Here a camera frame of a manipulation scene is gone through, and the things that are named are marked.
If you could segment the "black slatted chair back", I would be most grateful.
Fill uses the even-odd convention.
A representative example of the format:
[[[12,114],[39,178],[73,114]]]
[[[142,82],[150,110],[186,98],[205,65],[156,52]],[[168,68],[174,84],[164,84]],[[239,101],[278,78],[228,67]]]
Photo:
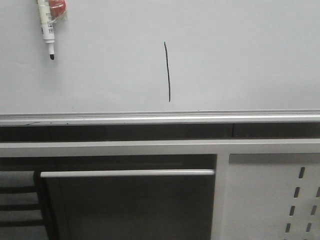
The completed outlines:
[[[0,172],[0,227],[43,227],[33,171]]]

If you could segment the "white whiteboard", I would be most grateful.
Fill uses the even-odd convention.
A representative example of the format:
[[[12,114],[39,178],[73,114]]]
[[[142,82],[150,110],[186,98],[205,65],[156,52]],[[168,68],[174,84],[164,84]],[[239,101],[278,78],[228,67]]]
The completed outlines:
[[[317,0],[0,3],[2,126],[320,120]]]

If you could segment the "white whiteboard marker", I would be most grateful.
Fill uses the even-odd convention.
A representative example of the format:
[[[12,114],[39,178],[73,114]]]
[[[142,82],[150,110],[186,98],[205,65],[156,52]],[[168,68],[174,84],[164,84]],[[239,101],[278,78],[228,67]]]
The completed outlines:
[[[51,15],[50,4],[48,0],[36,0],[42,37],[48,48],[48,54],[51,60],[55,59],[55,32],[53,19]]]

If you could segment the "white perforated panel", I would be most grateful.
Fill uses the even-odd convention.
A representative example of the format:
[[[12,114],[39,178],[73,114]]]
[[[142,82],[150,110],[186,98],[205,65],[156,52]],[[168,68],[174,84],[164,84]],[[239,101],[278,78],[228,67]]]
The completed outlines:
[[[232,154],[227,168],[224,240],[317,240],[320,156]]]

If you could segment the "dark grey panel board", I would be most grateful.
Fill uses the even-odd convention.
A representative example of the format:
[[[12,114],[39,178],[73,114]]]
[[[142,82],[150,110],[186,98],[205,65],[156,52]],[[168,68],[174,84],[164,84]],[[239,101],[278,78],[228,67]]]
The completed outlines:
[[[42,172],[61,240],[208,240],[215,172]]]

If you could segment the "white metal frame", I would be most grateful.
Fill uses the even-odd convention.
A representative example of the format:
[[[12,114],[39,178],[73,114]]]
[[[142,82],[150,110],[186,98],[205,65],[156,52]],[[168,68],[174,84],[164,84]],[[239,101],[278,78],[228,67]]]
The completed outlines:
[[[212,154],[217,156],[212,239],[223,240],[226,231],[225,199],[231,154],[318,154],[320,140],[312,139],[214,139],[97,142],[1,143],[2,158],[135,156]]]

